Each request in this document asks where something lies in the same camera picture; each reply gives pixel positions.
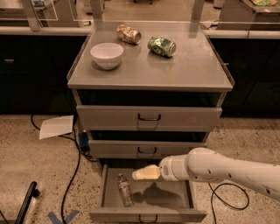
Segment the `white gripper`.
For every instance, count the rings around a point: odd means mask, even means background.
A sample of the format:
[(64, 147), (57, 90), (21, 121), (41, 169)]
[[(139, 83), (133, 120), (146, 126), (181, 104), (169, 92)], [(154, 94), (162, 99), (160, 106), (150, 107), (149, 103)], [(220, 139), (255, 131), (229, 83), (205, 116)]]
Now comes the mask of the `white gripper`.
[(166, 181), (185, 181), (189, 179), (187, 172), (187, 155), (163, 158), (159, 167), (151, 164), (132, 172), (134, 180), (155, 180), (161, 177)]

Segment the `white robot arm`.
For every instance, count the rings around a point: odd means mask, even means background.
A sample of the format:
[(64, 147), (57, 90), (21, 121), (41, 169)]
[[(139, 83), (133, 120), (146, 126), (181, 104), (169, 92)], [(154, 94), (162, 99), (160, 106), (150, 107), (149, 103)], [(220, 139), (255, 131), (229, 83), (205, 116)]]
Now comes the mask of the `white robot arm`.
[(245, 186), (274, 200), (280, 200), (280, 165), (225, 157), (208, 148), (194, 148), (187, 154), (163, 158), (132, 172), (134, 180), (219, 182), (224, 179)]

